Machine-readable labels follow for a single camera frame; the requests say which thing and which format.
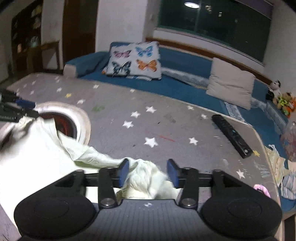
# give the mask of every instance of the blue butterfly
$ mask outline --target blue butterfly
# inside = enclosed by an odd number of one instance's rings
[[[143,50],[140,47],[136,47],[136,51],[138,52],[138,55],[140,57],[143,57],[145,54],[147,54],[147,57],[151,57],[152,56],[152,50],[153,50],[153,46],[149,46],[145,50]]]
[[[131,61],[128,61],[126,63],[124,63],[122,66],[120,66],[118,63],[112,61],[112,64],[114,66],[113,68],[113,75],[118,75],[119,72],[125,72],[126,75],[130,74],[130,66],[131,66]]]

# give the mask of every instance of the black remote control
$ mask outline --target black remote control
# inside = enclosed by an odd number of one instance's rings
[[[231,144],[242,156],[242,158],[252,155],[253,150],[248,146],[238,132],[221,115],[212,115],[212,121],[219,127],[223,134],[230,140]]]

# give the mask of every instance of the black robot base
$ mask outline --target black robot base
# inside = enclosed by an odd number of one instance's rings
[[[227,173],[201,174],[167,161],[175,200],[116,200],[129,171],[125,159],[117,168],[99,173],[77,170],[21,201],[14,212],[20,241],[64,240],[276,240],[281,208],[272,199]],[[98,204],[86,187],[98,187]],[[212,196],[197,212],[200,187]]]

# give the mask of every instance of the stuffed animal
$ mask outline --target stuffed animal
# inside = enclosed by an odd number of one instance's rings
[[[281,92],[279,88],[281,87],[281,82],[279,80],[272,82],[269,85],[269,90],[266,94],[265,99],[267,100],[273,100],[274,98],[277,98],[278,96],[281,95]]]
[[[292,108],[289,106],[290,101],[292,101],[292,97],[289,92],[283,93],[278,98],[273,98],[272,100],[276,107],[287,117],[290,117],[290,113],[292,112]]]
[[[293,98],[292,100],[290,100],[290,102],[289,102],[289,107],[291,108],[292,111],[295,110],[295,108],[296,108],[296,101],[295,101],[295,98]]]

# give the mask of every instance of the blue sofa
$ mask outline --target blue sofa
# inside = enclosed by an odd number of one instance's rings
[[[129,43],[113,42],[110,47],[127,44]],[[162,47],[159,51],[162,67],[209,78],[212,65],[211,60]],[[100,82],[164,95],[229,115],[225,103],[220,99],[207,95],[205,89],[195,88],[166,75],[163,75],[161,80],[150,82],[137,79],[126,79],[124,77],[108,77],[101,73],[102,69],[107,65],[108,60],[109,52],[97,52],[73,59],[66,64],[69,66],[75,66],[75,76],[81,79],[98,80]],[[267,103],[265,100],[267,90],[268,86],[266,84],[259,80],[255,80],[252,97],[260,103],[270,104],[270,106],[272,106],[272,103]],[[251,124],[258,132],[264,145],[268,146],[269,144],[274,144],[279,154],[286,158],[286,153],[279,140],[279,132],[275,131],[276,124],[272,118],[268,118],[266,111],[261,108],[251,108],[250,110],[246,110],[238,107],[238,109],[245,121]],[[283,116],[282,118],[284,122],[288,121],[287,118]],[[296,206],[296,201],[287,199],[282,199],[281,203],[284,212],[290,211]]]

